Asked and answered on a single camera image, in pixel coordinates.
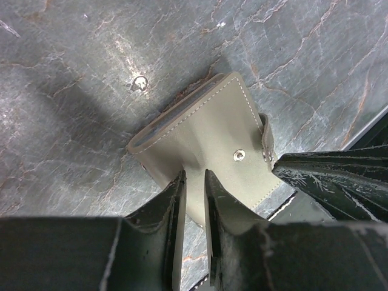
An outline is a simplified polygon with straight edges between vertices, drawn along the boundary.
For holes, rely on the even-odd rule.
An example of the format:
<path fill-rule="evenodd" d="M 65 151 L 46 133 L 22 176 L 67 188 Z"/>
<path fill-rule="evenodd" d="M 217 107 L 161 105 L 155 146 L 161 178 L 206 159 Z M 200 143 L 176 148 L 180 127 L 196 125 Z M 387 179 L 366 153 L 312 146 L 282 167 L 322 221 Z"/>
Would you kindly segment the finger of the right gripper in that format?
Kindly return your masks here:
<path fill-rule="evenodd" d="M 387 146 L 288 153 L 272 170 L 338 221 L 387 222 Z"/>

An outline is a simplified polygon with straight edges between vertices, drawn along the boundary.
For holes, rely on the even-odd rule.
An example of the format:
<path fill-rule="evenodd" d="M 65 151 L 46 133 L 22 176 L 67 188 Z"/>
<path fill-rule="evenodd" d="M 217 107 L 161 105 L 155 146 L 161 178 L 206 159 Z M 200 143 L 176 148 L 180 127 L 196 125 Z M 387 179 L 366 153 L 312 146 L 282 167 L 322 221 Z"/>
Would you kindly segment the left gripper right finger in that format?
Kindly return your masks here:
<path fill-rule="evenodd" d="M 205 171 L 209 281 L 215 290 L 269 290 L 264 264 L 267 221 L 230 194 L 211 170 Z"/>

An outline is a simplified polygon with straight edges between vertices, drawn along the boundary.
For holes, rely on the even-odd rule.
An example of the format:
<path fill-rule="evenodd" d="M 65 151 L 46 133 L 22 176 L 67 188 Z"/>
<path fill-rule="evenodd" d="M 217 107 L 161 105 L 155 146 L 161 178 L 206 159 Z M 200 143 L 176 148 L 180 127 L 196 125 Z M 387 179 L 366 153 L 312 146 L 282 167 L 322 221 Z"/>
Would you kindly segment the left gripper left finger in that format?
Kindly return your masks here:
<path fill-rule="evenodd" d="M 186 172 L 126 217 L 130 290 L 179 290 L 186 216 Z"/>

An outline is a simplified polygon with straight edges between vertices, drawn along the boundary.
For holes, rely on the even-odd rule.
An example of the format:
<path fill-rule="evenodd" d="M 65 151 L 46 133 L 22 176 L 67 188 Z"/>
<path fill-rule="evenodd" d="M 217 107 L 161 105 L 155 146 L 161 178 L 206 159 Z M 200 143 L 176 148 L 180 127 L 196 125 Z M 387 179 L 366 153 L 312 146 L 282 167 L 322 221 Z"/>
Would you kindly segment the grey card holder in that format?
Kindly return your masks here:
<path fill-rule="evenodd" d="M 237 72 L 217 74 L 129 142 L 128 151 L 160 186 L 186 173 L 188 216 L 206 224 L 205 172 L 246 207 L 259 206 L 279 185 L 268 118 L 259 113 Z"/>

